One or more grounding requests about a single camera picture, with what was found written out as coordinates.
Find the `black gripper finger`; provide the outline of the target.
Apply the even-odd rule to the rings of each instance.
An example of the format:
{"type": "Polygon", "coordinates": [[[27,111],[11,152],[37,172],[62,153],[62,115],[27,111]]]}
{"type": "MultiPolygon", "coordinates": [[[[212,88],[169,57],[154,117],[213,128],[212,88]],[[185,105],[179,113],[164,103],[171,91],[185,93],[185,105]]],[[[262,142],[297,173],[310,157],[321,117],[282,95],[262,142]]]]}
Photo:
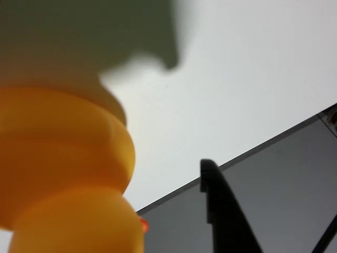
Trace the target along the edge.
{"type": "Polygon", "coordinates": [[[206,193],[207,223],[214,252],[262,252],[232,189],[217,164],[200,162],[200,189],[206,193]]]}

